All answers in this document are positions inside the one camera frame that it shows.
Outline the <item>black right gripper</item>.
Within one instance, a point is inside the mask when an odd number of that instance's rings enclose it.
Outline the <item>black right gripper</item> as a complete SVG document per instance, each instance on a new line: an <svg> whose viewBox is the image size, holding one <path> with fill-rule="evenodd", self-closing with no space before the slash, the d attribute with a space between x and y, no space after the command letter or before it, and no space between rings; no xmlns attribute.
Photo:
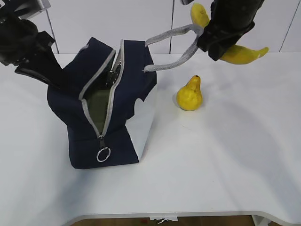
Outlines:
<svg viewBox="0 0 301 226"><path fill-rule="evenodd" d="M214 0L211 20L198 38L197 46L217 61L238 40L254 28L262 0Z"/></svg>

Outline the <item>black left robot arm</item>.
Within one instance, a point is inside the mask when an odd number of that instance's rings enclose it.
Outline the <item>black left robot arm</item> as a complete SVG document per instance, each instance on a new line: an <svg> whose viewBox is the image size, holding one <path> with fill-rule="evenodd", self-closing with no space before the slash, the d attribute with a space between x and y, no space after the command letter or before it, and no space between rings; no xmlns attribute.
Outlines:
<svg viewBox="0 0 301 226"><path fill-rule="evenodd" d="M64 89L67 77L52 51L55 39L30 18L50 8L48 0L5 0L0 6L0 62L15 73Z"/></svg>

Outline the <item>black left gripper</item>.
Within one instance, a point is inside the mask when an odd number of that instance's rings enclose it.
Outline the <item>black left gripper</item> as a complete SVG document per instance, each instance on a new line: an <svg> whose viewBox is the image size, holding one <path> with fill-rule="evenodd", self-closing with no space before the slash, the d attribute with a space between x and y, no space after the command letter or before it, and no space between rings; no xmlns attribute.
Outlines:
<svg viewBox="0 0 301 226"><path fill-rule="evenodd" d="M12 14L0 16L0 62L18 65L30 54L28 63L19 65L15 73L39 80L49 86L65 89L67 75L50 48L55 40L27 19Z"/></svg>

